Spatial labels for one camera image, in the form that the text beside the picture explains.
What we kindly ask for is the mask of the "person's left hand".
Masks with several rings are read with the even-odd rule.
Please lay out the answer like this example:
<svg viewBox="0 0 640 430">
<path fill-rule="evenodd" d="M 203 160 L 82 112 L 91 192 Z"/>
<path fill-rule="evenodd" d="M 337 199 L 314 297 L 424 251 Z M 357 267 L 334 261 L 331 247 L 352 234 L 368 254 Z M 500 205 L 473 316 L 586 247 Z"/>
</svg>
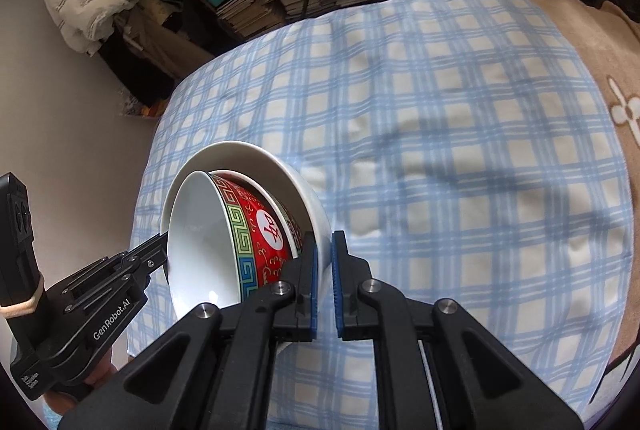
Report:
<svg viewBox="0 0 640 430">
<path fill-rule="evenodd" d="M 84 380 L 82 384 L 76 386 L 55 387 L 43 394 L 44 402 L 56 414 L 64 416 L 69 410 L 72 410 L 79 401 L 85 398 L 94 390 L 99 389 L 106 384 L 117 372 L 116 367 L 112 363 L 113 349 L 108 349 L 96 364 L 93 371 Z"/>
</svg>

